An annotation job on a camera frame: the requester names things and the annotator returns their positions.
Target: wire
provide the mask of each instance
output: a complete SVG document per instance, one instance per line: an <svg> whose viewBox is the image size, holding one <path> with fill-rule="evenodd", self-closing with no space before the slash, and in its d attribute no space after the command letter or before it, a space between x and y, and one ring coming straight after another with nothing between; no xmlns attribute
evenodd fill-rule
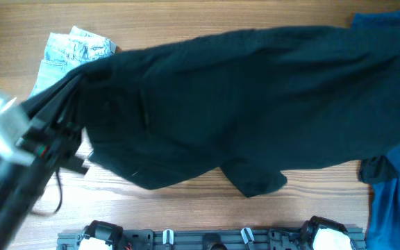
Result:
<svg viewBox="0 0 400 250"><path fill-rule="evenodd" d="M61 205L63 204L63 185L61 184L61 180L60 180L60 168L57 168L55 171L55 176L56 176L56 182L58 184L58 190L60 192L60 203L58 204L58 206L56 207L55 211L53 212L38 212L38 211L30 211L30 214L32 215L36 215L36 216L41 216L41 217L50 217L52 215L55 215L60 209L61 209Z"/></svg>

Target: wooden table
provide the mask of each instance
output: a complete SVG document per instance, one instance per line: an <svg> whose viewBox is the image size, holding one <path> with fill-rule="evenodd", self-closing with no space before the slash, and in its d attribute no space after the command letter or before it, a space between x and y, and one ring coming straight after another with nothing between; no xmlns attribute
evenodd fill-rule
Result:
<svg viewBox="0 0 400 250"><path fill-rule="evenodd" d="M73 25L109 37L127 50L241 28L349 26L356 12L390 10L400 10L400 1L1 4L0 89L25 99L49 32L68 33ZM89 152L85 142L78 154ZM219 169L156 191L138 188L95 165L85 177L62 171L61 211L50 218L28 217L11 248L55 249L57 233L81 230L94 219L125 228L188 230L298 226L319 215L366 228L372 191L357 181L357 168L357 162L348 162L322 170L287 171L288 184L282 190L251 199L245 199ZM56 180L51 179L35 209L53 210L57 203Z"/></svg>

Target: dark green garment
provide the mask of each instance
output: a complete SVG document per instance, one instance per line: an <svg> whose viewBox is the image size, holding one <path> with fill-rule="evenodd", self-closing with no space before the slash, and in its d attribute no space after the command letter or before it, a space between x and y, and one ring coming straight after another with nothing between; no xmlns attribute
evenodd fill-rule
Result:
<svg viewBox="0 0 400 250"><path fill-rule="evenodd" d="M79 107L90 160L147 189L221 166L250 197L284 185L281 170L400 143L400 31L236 31L75 72L88 77Z"/></svg>

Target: black cable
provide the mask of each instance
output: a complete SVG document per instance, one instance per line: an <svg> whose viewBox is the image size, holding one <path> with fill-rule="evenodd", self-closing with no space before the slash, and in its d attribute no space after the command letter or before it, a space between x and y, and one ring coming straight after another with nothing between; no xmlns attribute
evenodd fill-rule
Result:
<svg viewBox="0 0 400 250"><path fill-rule="evenodd" d="M61 205L63 204L63 185L61 184L61 180L60 180L60 168L57 168L55 171L55 176L56 176L56 182L58 184L58 190L60 192L60 203L58 204L58 206L56 207L55 211L53 212L38 212L38 211L30 211L30 214L32 215L36 215L36 216L41 216L41 217L49 217L52 215L55 215L60 209L61 209Z"/></svg>

